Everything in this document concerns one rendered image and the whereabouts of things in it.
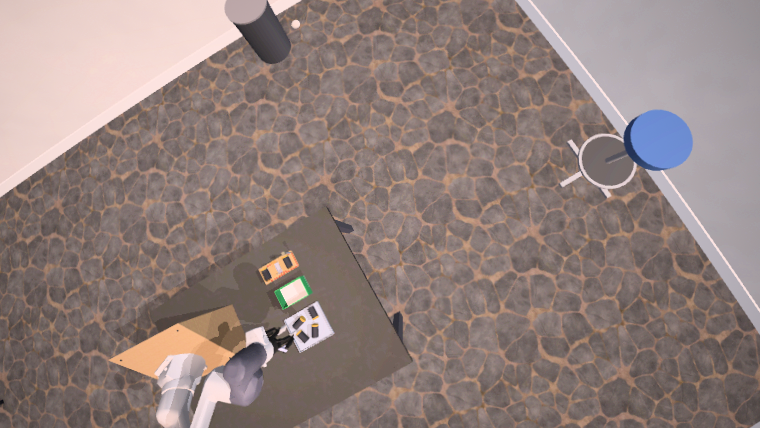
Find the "green open box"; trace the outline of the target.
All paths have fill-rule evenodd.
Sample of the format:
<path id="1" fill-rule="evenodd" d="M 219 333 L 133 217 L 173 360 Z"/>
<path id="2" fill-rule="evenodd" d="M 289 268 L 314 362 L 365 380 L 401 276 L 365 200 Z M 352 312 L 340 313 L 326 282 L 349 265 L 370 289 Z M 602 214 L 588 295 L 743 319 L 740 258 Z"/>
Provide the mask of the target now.
<path id="1" fill-rule="evenodd" d="M 298 278 L 274 291 L 283 310 L 313 293 L 305 276 Z"/>

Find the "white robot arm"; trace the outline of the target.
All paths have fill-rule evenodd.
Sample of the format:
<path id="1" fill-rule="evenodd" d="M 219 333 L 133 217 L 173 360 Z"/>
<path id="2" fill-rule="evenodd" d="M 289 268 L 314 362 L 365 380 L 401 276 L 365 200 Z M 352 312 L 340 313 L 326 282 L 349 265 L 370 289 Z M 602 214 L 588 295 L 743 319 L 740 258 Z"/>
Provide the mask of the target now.
<path id="1" fill-rule="evenodd" d="M 261 366 L 267 366 L 273 353 L 263 326 L 247 331 L 246 348 L 208 373 L 191 427 L 192 396 L 207 365 L 200 355 L 168 355 L 154 373 L 162 388 L 156 412 L 158 422 L 164 428 L 208 428 L 217 401 L 250 405 L 262 389 Z"/>

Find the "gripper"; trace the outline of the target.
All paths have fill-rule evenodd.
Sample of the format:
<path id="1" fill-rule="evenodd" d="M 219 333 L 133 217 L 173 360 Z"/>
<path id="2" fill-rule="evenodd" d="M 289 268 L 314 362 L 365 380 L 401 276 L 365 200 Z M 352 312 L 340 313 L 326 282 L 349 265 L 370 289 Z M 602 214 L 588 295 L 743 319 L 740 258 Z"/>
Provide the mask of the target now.
<path id="1" fill-rule="evenodd" d="M 297 330 L 293 331 L 293 332 L 292 332 L 292 333 L 291 333 L 289 336 L 286 336 L 286 337 L 284 337 L 284 338 L 282 338 L 282 339 L 281 339 L 281 338 L 280 338 L 280 339 L 276 339 L 276 335 L 277 335 L 277 334 L 279 335 L 279 334 L 281 334 L 282 332 L 284 332 L 284 331 L 286 330 L 286 327 L 287 327 L 287 325 L 284 325 L 284 326 L 283 326 L 283 327 L 281 327 L 281 328 L 280 328 L 280 327 L 278 327 L 278 329 L 276 329 L 275 327 L 273 327 L 273 328 L 271 328 L 271 329 L 269 329 L 269 330 L 265 331 L 265 332 L 266 332 L 266 335 L 267 335 L 267 337 L 268 337 L 268 339 L 269 339 L 269 341 L 271 342 L 271 344 L 272 344 L 272 346 L 273 346 L 273 351 L 274 351 L 273 355 L 274 355 L 276 352 L 280 351 L 280 350 L 281 350 L 281 351 L 283 351 L 283 353 L 284 353 L 284 354 L 286 354 L 286 352 L 287 352 L 288 348 L 289 348 L 289 347 L 292 345 L 292 343 L 293 343 L 293 341 L 294 341 L 294 338 L 292 338 L 292 337 L 294 337 L 294 336 L 295 336 L 295 334 L 296 334 Z M 273 335 L 272 335 L 272 334 L 273 334 Z M 270 337 L 270 335 L 272 335 L 272 336 Z M 277 342 L 276 342 L 276 341 L 277 341 Z M 288 343 L 287 343 L 287 342 L 288 342 Z M 285 343 L 287 343 L 287 344 L 286 344 L 286 345 L 284 345 L 283 347 L 281 347 L 281 345 L 283 345 L 283 344 L 285 344 Z M 278 344 L 278 345 L 277 345 L 277 344 Z"/>

